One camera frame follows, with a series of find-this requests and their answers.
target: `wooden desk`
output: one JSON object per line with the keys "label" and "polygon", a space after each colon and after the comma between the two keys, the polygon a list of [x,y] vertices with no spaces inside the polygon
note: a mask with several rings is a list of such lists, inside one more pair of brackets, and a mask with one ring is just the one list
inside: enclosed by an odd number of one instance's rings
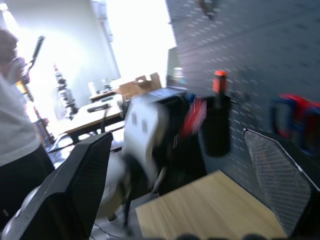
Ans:
{"label": "wooden desk", "polygon": [[110,95],[113,95],[113,94],[118,94],[119,93],[119,90],[118,89],[115,89],[115,90],[111,90],[111,91],[108,91],[108,92],[104,92],[104,93],[99,93],[99,94],[96,94],[96,95],[92,95],[91,97],[89,97],[89,100],[94,103],[94,102],[97,102],[101,99],[104,99]]}
{"label": "wooden desk", "polygon": [[286,235],[275,215],[218,171],[136,209],[144,238],[175,239],[190,233],[201,239],[242,239]]}
{"label": "wooden desk", "polygon": [[122,121],[122,111],[118,107],[118,100],[122,100],[122,96],[120,94],[114,95],[112,100],[106,102],[94,102],[81,107],[78,113],[74,116],[73,120],[70,121],[67,126],[65,126],[64,133],[68,134],[72,138],[73,143],[76,144],[79,142],[78,137],[80,135],[94,132],[97,129],[100,129],[105,110],[102,109],[99,111],[88,112],[88,109],[100,105],[105,105],[106,103],[109,103],[110,107],[106,114],[104,125],[108,126]]}

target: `red object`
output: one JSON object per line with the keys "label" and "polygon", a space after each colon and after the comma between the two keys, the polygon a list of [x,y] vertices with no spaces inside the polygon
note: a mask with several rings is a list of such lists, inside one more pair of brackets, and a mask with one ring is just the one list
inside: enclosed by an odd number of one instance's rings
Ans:
{"label": "red object", "polygon": [[227,73],[222,70],[215,71],[213,79],[213,91],[217,94],[224,93],[227,88]]}
{"label": "red object", "polygon": [[207,115],[207,101],[196,98],[186,114],[180,130],[180,137],[185,138],[199,131]]}

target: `pegboard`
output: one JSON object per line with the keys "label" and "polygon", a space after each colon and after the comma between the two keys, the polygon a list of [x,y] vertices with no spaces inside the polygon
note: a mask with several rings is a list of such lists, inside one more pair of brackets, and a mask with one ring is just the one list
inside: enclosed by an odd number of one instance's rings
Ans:
{"label": "pegboard", "polygon": [[320,102],[320,1],[213,3],[209,20],[196,0],[167,0],[188,90],[212,95],[214,72],[222,69],[228,73],[228,95],[236,101],[249,97],[245,107],[231,110],[231,152],[204,156],[206,168],[222,170],[264,202],[242,130],[270,132],[270,103],[278,94]]}

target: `desk surface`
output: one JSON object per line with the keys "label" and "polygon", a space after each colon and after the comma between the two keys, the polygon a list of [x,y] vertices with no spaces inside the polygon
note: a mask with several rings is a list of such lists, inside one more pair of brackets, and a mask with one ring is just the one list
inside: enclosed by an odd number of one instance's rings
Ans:
{"label": "desk surface", "polygon": [[144,238],[175,239],[185,233],[201,239],[242,239],[286,235],[275,215],[218,171],[136,209]]}
{"label": "desk surface", "polygon": [[119,93],[119,90],[115,89],[115,90],[107,91],[107,92],[104,92],[104,93],[99,93],[99,94],[96,94],[96,95],[92,95],[91,97],[89,97],[89,100],[94,101],[95,99],[100,99],[100,98],[103,98],[103,97],[107,97],[110,94],[118,94],[118,93]]}
{"label": "desk surface", "polygon": [[122,100],[122,96],[120,94],[114,95],[112,100],[109,100],[106,102],[97,101],[97,102],[82,106],[79,109],[78,113],[74,116],[73,120],[70,121],[65,126],[64,133],[70,134],[79,129],[83,129],[83,128],[95,125],[97,123],[100,123],[102,118],[104,117],[105,110],[103,109],[99,111],[88,112],[87,110],[92,107],[97,107],[97,106],[105,105],[106,103],[109,103],[110,107],[108,109],[105,119],[109,120],[111,118],[120,116],[122,111],[118,107],[118,104],[117,104],[118,100]]}

